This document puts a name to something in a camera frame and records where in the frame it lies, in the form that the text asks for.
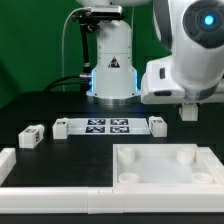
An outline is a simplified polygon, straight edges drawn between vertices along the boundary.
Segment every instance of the white block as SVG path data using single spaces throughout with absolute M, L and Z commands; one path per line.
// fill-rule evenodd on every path
M 67 139 L 68 137 L 68 118 L 57 119 L 53 125 L 54 139 Z
M 154 137 L 167 137 L 167 124 L 161 117 L 149 118 L 149 130 Z
M 0 153 L 0 186 L 16 164 L 14 148 L 5 148 Z
M 195 103 L 184 103 L 179 109 L 180 116 L 183 121 L 198 120 L 198 106 Z
M 19 134 L 19 147 L 33 149 L 43 139 L 44 126 L 29 126 Z

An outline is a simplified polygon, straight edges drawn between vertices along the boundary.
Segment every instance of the black table surface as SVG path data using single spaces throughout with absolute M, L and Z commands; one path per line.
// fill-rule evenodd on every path
M 113 144 L 197 144 L 210 147 L 223 162 L 224 105 L 203 104 L 199 121 L 183 122 L 177 105 L 105 106 L 88 102 L 75 92 L 30 92 L 0 110 L 0 151 L 16 148 L 17 164 L 2 187 L 111 187 Z M 73 135 L 54 140 L 58 118 L 148 118 L 160 116 L 168 124 L 167 138 L 149 135 Z M 45 126 L 44 140 L 35 149 L 19 149 L 18 134 L 29 125 Z M 110 214 L 1 215 L 0 222 L 28 223 L 224 223 L 224 214 Z

